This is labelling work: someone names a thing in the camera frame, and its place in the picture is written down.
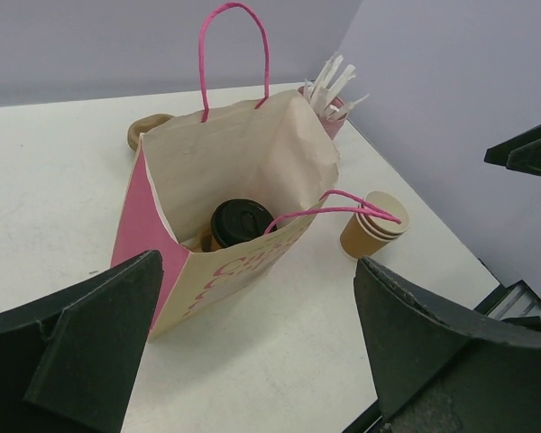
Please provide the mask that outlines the black plastic cup lid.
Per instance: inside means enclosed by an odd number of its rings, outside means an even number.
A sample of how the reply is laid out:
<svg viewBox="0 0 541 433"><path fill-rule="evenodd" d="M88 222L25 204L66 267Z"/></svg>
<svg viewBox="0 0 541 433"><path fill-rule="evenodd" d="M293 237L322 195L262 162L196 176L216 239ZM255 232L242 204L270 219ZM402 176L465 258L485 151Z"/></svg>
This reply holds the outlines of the black plastic cup lid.
<svg viewBox="0 0 541 433"><path fill-rule="evenodd" d="M211 216L211 232L221 248L250 242L264 234L274 220L261 204L246 198L220 204Z"/></svg>

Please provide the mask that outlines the single brown pulp cup carrier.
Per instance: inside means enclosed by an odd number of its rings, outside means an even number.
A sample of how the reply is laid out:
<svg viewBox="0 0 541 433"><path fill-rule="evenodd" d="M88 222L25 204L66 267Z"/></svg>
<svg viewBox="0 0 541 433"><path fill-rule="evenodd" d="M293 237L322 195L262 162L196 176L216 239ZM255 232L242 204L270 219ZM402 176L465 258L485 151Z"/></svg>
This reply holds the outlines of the single brown pulp cup carrier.
<svg viewBox="0 0 541 433"><path fill-rule="evenodd" d="M219 245L215 240L212 230L205 228L196 238L192 246L192 251L195 253L211 253L219 249Z"/></svg>

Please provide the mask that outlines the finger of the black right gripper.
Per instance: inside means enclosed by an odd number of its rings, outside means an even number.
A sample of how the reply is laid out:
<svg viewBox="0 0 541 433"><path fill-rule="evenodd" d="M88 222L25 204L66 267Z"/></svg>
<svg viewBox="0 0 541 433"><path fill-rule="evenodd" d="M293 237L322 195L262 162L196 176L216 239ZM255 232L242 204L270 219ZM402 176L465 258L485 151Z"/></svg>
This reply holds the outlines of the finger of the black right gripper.
<svg viewBox="0 0 541 433"><path fill-rule="evenodd" d="M488 149L484 161L541 177L541 124Z"/></svg>

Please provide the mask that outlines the pink paper gift bag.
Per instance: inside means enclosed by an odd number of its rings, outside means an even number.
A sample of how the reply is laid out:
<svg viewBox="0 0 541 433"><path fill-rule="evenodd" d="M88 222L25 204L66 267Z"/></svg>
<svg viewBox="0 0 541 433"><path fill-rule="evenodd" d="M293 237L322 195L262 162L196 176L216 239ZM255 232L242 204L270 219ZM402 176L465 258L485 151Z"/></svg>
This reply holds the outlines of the pink paper gift bag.
<svg viewBox="0 0 541 433"><path fill-rule="evenodd" d="M139 138L113 263L162 257L156 338L262 278L336 191L339 153L297 90L175 116ZM250 242L192 251L215 209L246 198L274 217Z"/></svg>

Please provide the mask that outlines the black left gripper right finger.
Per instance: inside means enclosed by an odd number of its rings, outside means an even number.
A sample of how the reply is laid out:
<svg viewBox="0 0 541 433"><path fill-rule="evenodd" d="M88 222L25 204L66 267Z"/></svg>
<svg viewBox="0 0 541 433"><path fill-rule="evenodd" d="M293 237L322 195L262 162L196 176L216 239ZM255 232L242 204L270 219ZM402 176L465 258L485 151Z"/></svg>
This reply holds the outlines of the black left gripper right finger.
<svg viewBox="0 0 541 433"><path fill-rule="evenodd" d="M362 258L380 432L541 432L541 315L496 319Z"/></svg>

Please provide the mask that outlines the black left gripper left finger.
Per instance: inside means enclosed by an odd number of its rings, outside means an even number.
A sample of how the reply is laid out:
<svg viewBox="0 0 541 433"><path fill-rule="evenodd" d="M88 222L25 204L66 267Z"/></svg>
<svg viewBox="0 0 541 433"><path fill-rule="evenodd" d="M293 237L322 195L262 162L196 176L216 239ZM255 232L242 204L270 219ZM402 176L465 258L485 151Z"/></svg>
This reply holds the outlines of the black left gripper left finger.
<svg viewBox="0 0 541 433"><path fill-rule="evenodd" d="M0 432L120 431L162 278L146 251L0 313Z"/></svg>

